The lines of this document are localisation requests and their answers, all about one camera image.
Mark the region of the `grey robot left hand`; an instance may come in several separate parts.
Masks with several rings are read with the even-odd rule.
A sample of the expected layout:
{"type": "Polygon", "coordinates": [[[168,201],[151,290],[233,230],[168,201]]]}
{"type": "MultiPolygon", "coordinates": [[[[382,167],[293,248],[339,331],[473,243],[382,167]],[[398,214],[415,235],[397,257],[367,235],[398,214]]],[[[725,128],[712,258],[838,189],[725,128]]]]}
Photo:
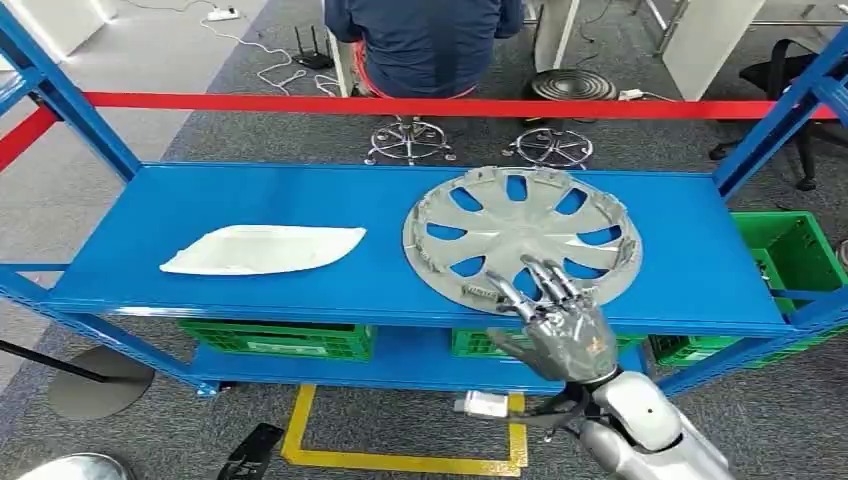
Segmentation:
{"type": "Polygon", "coordinates": [[[259,423],[229,455],[218,473],[218,480],[261,480],[268,468],[274,446],[285,430],[259,423]]]}

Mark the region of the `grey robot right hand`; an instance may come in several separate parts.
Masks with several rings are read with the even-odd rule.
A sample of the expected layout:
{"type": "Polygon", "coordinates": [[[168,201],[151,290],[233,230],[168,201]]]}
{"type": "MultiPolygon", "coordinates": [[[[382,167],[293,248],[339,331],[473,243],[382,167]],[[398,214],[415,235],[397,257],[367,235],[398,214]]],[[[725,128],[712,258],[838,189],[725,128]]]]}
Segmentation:
{"type": "Polygon", "coordinates": [[[620,371],[616,335],[593,296],[593,289],[571,279],[561,264],[523,255],[520,260],[543,293],[537,302],[511,281],[488,270],[485,278],[499,292],[498,310],[515,313],[532,343],[525,347],[501,329],[487,336],[500,350],[549,381],[596,384],[620,371]]]}

